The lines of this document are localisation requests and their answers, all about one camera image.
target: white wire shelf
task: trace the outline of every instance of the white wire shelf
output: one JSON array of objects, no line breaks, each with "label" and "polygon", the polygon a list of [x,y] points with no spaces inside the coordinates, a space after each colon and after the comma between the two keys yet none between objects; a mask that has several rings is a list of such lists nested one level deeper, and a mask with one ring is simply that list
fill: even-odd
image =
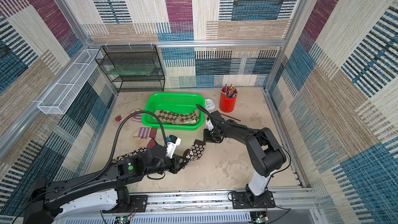
[{"label": "white wire shelf", "polygon": [[102,59],[97,49],[86,49],[37,106],[45,114],[65,114]]}]

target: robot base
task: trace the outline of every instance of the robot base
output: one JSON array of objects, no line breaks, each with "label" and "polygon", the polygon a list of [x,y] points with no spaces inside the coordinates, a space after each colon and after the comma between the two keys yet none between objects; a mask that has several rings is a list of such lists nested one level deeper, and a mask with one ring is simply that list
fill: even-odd
[{"label": "robot base", "polygon": [[266,202],[268,208],[275,207],[275,200],[272,192],[267,190],[259,196],[253,196],[249,187],[246,185],[245,192],[230,192],[232,198],[232,206],[234,209],[243,208],[266,208],[263,200]]},{"label": "robot base", "polygon": [[147,200],[148,196],[147,195],[130,195],[130,203],[129,206],[126,209],[118,210],[117,208],[113,208],[111,210],[102,210],[104,214],[114,214],[114,213],[130,213],[135,207],[135,212],[136,213],[143,213],[147,209]]}]

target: patterned wallpaper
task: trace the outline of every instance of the patterned wallpaper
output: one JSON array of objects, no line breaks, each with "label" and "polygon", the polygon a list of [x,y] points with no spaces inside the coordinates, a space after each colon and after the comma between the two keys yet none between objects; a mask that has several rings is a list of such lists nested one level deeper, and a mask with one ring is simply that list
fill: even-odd
[{"label": "patterned wallpaper", "polygon": [[22,211],[38,178],[80,176],[113,98],[97,67],[65,115],[39,114],[0,163],[0,222]]},{"label": "patterned wallpaper", "polygon": [[81,47],[54,0],[0,0],[0,136]]},{"label": "patterned wallpaper", "polygon": [[398,0],[309,0],[270,94],[329,223],[398,220]]},{"label": "patterned wallpaper", "polygon": [[66,0],[94,42],[283,38],[297,0]]},{"label": "patterned wallpaper", "polygon": [[[66,0],[93,42],[281,39],[297,0]],[[166,88],[262,86],[279,47],[162,48]]]},{"label": "patterned wallpaper", "polygon": [[262,87],[279,47],[158,48],[166,88]]},{"label": "patterned wallpaper", "polygon": [[[82,47],[54,0],[0,0],[0,136]],[[79,176],[113,100],[93,72],[65,115],[40,113],[0,161],[0,222],[40,177]]]}]

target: robotic arm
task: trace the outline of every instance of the robotic arm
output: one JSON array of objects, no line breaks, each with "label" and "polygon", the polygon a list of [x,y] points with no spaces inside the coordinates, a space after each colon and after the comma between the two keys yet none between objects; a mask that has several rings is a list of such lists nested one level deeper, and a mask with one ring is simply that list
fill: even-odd
[{"label": "robotic arm", "polygon": [[[225,121],[218,111],[210,114],[200,105],[197,107],[209,116],[206,121],[209,129],[204,130],[204,141],[221,143],[224,138],[233,138],[246,145],[255,169],[252,180],[246,185],[246,199],[252,206],[259,205],[272,174],[286,162],[285,153],[277,145],[271,130],[251,129],[232,120]],[[187,159],[172,154],[174,149],[168,149],[169,146],[175,148],[178,140],[170,136],[167,148],[156,145],[144,153],[127,157],[107,167],[96,180],[79,187],[74,186],[92,178],[95,173],[66,181],[38,179],[28,191],[29,205],[25,210],[24,224],[50,224],[67,214],[98,209],[125,212],[131,206],[125,185],[141,181],[149,174],[167,171],[175,174],[188,163]]]}]

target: black metal rack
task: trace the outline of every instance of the black metal rack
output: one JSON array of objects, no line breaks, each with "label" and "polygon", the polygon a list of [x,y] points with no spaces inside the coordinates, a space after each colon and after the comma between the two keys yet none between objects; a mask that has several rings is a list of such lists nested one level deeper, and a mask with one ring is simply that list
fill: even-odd
[{"label": "black metal rack", "polygon": [[[111,45],[102,46],[102,59],[96,62],[112,82],[118,92],[163,91],[165,77],[156,46],[154,45]],[[149,70],[137,74],[120,72],[114,74],[115,68],[148,67]]]}]

